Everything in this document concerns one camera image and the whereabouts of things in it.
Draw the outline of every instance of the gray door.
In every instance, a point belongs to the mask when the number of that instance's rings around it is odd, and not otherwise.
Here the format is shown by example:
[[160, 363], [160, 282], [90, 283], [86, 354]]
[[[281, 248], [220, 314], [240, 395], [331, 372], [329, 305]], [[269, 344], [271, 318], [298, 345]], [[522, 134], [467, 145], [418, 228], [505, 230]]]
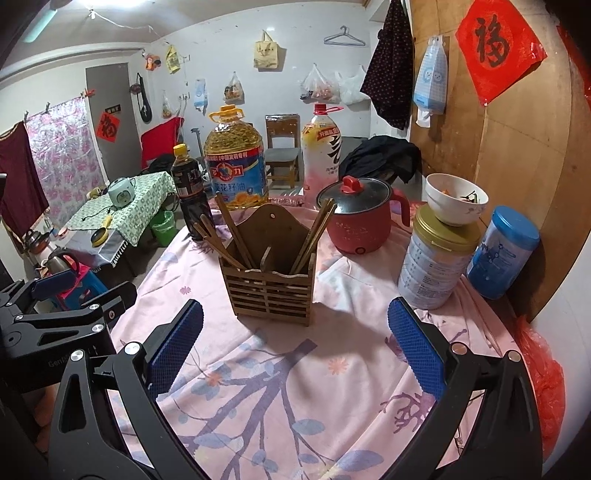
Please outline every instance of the gray door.
[[115, 63], [87, 68], [86, 86], [89, 90], [95, 90], [95, 94], [89, 98], [95, 130], [105, 109], [121, 106], [121, 111], [113, 114], [121, 121], [115, 142], [98, 137], [96, 139], [109, 180], [139, 174], [142, 148], [131, 103], [127, 64]]

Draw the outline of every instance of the cooking oil bottle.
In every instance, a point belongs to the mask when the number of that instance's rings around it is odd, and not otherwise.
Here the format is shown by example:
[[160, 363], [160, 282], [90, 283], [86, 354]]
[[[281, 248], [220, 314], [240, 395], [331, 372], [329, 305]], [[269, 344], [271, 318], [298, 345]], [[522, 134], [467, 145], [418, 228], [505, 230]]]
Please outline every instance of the cooking oil bottle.
[[229, 209], [262, 205], [269, 198], [262, 137], [242, 121], [244, 113], [226, 105], [209, 118], [218, 122], [207, 136], [204, 153], [214, 193], [220, 192]]

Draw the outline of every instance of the yellow tote bag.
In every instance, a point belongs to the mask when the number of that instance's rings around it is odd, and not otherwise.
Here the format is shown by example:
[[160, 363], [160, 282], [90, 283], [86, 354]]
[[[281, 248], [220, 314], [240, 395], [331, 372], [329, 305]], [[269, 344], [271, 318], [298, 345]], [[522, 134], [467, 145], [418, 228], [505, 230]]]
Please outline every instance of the yellow tote bag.
[[262, 40], [255, 44], [255, 68], [270, 70], [279, 68], [278, 48], [277, 42], [263, 30]]

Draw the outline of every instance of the green bucket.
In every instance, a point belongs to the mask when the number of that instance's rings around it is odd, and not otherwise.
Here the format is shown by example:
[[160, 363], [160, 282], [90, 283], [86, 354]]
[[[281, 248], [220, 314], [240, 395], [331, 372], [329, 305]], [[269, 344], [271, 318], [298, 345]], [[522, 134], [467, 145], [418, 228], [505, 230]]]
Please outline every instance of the green bucket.
[[150, 228], [162, 247], [169, 246], [178, 233], [174, 213], [169, 210], [161, 210], [154, 215], [150, 220]]

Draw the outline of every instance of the blue gripper pad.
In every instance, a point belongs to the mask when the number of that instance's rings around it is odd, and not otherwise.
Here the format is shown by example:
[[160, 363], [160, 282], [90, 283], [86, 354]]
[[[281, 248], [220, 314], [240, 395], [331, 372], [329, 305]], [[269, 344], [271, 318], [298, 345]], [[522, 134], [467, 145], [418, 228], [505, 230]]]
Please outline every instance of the blue gripper pad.
[[197, 337], [203, 330], [201, 304], [198, 301], [189, 300], [181, 310], [180, 318], [177, 316], [172, 323], [175, 325], [170, 325], [166, 339], [147, 365], [146, 385], [152, 400], [156, 400], [158, 395], [170, 390]]
[[440, 400], [446, 389], [443, 361], [418, 326], [417, 322], [420, 321], [400, 299], [390, 302], [388, 326], [392, 334], [423, 391]]
[[31, 296], [34, 300], [47, 300], [49, 297], [70, 290], [76, 283], [76, 272], [64, 270], [35, 282]]

